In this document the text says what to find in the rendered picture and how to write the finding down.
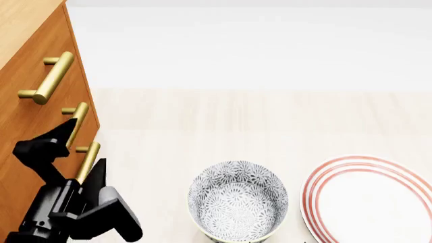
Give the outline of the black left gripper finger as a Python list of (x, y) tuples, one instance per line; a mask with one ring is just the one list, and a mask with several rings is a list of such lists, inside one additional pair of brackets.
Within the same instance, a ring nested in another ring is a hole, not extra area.
[(70, 155), (67, 142), (78, 119), (71, 118), (51, 131), (31, 140), (18, 141), (13, 155), (26, 167), (31, 168), (46, 184), (62, 184), (65, 178), (53, 165), (60, 157)]
[(119, 192), (106, 185), (107, 160), (99, 159), (82, 184), (68, 180), (49, 213), (55, 227), (74, 240), (116, 230), (126, 242), (143, 237), (140, 222)]

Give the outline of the grey floral patterned bowl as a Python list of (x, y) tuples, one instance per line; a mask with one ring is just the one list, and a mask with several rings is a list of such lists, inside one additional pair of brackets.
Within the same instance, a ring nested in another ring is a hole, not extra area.
[(280, 227), (289, 198), (269, 169), (224, 161), (196, 176), (187, 196), (197, 228), (214, 243), (264, 243)]

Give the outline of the orange wooden drawer cabinet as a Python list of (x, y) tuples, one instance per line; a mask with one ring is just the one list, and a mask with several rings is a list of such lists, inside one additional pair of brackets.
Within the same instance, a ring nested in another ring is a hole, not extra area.
[[(88, 112), (74, 146), (89, 145), (99, 120), (66, 6), (67, 0), (0, 0), (0, 243), (18, 230), (44, 182), (14, 157), (18, 141), (41, 135), (69, 118), (62, 109), (80, 103)], [(74, 55), (65, 76), (45, 105), (21, 99), (36, 90), (51, 70), (46, 57)]]

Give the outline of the white plate with red rings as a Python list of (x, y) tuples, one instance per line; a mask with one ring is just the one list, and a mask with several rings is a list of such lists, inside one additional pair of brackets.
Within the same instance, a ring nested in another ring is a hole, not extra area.
[(302, 183), (300, 211), (318, 243), (432, 243), (432, 184), (379, 157), (322, 162)]

